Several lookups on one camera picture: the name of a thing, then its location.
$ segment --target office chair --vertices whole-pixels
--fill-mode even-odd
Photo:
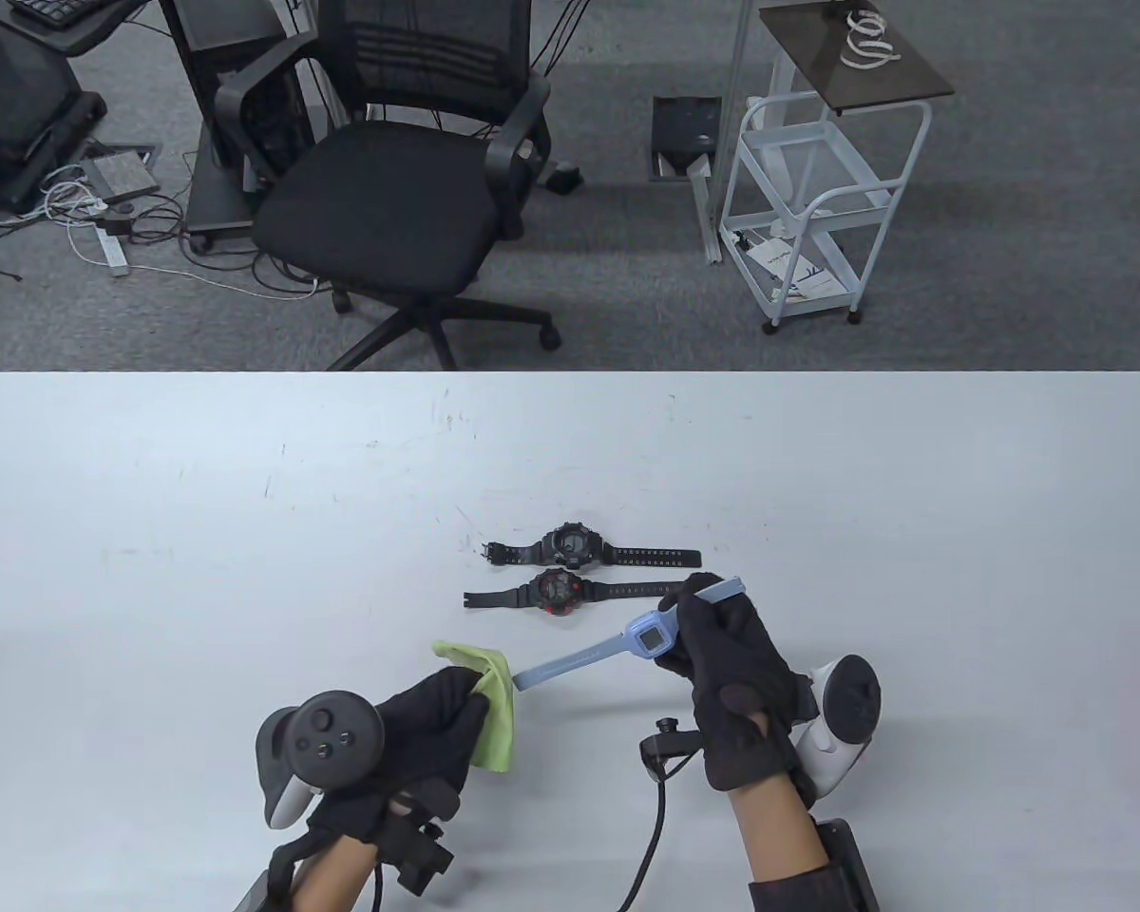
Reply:
[[[552,152],[549,84],[528,62],[530,5],[321,0],[315,31],[271,48],[219,89],[219,125],[274,186],[254,217],[258,249],[331,282],[339,314],[351,310],[349,292],[396,308],[331,370],[357,368],[410,329],[430,335],[440,365],[456,369],[443,320],[530,323],[546,351],[561,347],[547,311],[459,296],[496,241],[523,234],[523,203]],[[279,173],[244,127],[245,99],[306,58],[326,71],[351,122]],[[383,121],[366,117],[368,106],[380,106]],[[482,139],[391,122],[389,106],[497,130]]]

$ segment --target yellow cloth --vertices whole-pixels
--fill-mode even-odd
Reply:
[[[505,656],[495,650],[458,646],[442,641],[431,643],[431,651],[453,665],[481,673],[481,681],[473,692],[490,699],[490,715],[481,730],[471,763],[490,773],[508,772],[515,747],[515,687]]]

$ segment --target watch face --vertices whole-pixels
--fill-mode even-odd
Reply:
[[[583,603],[583,580],[565,570],[551,570],[537,578],[540,608],[549,613],[570,613]]]
[[[642,645],[650,652],[658,650],[658,648],[665,644],[665,636],[659,627],[648,627],[648,629],[638,634],[638,640],[641,640]]]
[[[591,538],[581,526],[562,526],[553,536],[553,546],[567,559],[586,560],[589,555]]]

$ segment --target hand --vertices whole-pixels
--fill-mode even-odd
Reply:
[[[389,801],[423,779],[443,779],[461,791],[490,712],[473,687],[482,675],[446,668],[376,707],[384,723],[384,754],[361,782],[331,791],[309,816],[310,830],[370,842]]]
[[[695,572],[683,591],[658,604],[660,611],[678,605],[679,637],[656,661],[692,682],[706,777],[717,790],[730,791],[793,773],[800,764],[790,728],[816,716],[819,708],[808,678],[791,671],[747,595],[718,604],[694,595],[719,581],[714,573]],[[760,715],[768,722],[766,731],[752,720]]]

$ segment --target light blue watch strap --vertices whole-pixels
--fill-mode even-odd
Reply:
[[[557,675],[564,675],[567,671],[573,671],[576,668],[583,668],[584,665],[595,665],[601,659],[606,659],[610,656],[617,656],[621,652],[627,652],[625,634],[617,634],[602,643],[596,643],[594,646],[587,646],[586,650],[579,650],[571,656],[562,656],[561,659],[545,661],[544,665],[537,665],[536,668],[521,671],[512,677],[512,681],[516,691],[527,691],[528,687],[535,687],[539,683],[545,683],[551,677],[557,677]]]
[[[731,598],[731,596],[740,596],[744,592],[747,592],[747,587],[743,586],[743,580],[740,580],[739,577],[731,577],[727,580],[714,583],[712,586],[706,586],[705,589],[698,592],[697,597],[709,604],[716,604]],[[670,611],[674,612],[675,610],[676,605],[673,605]],[[514,683],[516,691],[527,691],[528,687],[536,687],[539,683],[551,681],[551,678],[557,677],[557,675],[564,675],[567,671],[573,671],[576,668],[584,668],[585,665],[595,665],[601,659],[606,659],[609,656],[617,656],[621,652],[628,652],[628,646],[625,642],[625,634],[617,634],[602,643],[596,643],[594,646],[587,646],[586,650],[575,652],[573,656],[564,656],[561,659],[545,661],[544,665],[537,665],[536,668],[521,671],[510,679]]]

